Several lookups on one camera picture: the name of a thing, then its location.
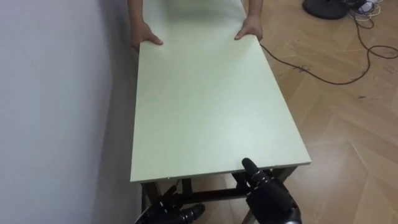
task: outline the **white wall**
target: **white wall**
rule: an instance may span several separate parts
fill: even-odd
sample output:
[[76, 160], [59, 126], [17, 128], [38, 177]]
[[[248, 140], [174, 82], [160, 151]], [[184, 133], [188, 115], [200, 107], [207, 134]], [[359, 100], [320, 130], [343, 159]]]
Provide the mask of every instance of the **white wall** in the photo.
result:
[[126, 13], [125, 0], [0, 2], [1, 224], [136, 216]]

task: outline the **person's left hand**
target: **person's left hand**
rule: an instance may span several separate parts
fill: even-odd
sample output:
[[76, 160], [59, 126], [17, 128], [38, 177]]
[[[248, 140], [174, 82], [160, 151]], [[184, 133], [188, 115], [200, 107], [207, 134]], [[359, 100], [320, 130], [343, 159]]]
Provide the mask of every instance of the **person's left hand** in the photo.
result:
[[241, 30], [236, 34], [235, 40], [240, 40], [246, 34], [253, 34], [260, 41], [262, 39], [261, 18], [257, 16], [248, 16], [242, 25]]

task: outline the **black metal table frame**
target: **black metal table frame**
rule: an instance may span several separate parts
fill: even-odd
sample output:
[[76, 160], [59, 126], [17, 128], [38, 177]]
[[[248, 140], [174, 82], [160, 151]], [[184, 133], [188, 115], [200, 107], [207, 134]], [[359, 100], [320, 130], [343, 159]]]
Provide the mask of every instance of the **black metal table frame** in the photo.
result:
[[[281, 182], [284, 182], [297, 166], [276, 168], [272, 170], [272, 175], [278, 178]], [[239, 179], [241, 173], [232, 173], [234, 178], [237, 180], [237, 186], [234, 189], [223, 189], [223, 190], [209, 190], [204, 192], [193, 192], [191, 178], [182, 179], [182, 193], [178, 195], [178, 201], [183, 204], [190, 203], [201, 203], [201, 202], [212, 202], [219, 200], [231, 200], [237, 198], [244, 198], [249, 193], [249, 190], [244, 186], [239, 187]], [[146, 196], [151, 203], [156, 203], [160, 197], [160, 190], [156, 182], [142, 183], [142, 211], [146, 209]], [[255, 219], [249, 210], [245, 216], [243, 223], [254, 223]]]

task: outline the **human hand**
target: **human hand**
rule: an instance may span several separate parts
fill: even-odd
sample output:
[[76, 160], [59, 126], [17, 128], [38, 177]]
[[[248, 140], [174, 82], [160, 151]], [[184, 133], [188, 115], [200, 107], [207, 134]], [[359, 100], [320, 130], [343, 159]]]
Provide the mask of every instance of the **human hand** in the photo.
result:
[[142, 21], [134, 26], [131, 31], [131, 47], [133, 47], [137, 52], [139, 52], [140, 43], [148, 40], [156, 45], [162, 45], [161, 41], [154, 33], [152, 33], [150, 27], [146, 22]]
[[248, 16], [242, 25], [241, 30], [236, 34], [235, 40], [240, 40], [246, 34], [253, 34], [260, 41], [262, 39], [261, 18], [258, 16]]

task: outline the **light green tabletop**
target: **light green tabletop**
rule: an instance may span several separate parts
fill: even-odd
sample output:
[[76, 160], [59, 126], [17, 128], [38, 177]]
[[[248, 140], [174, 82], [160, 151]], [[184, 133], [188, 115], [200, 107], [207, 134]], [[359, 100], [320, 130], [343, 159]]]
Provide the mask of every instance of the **light green tabletop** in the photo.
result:
[[131, 181], [310, 163], [240, 0], [144, 0]]

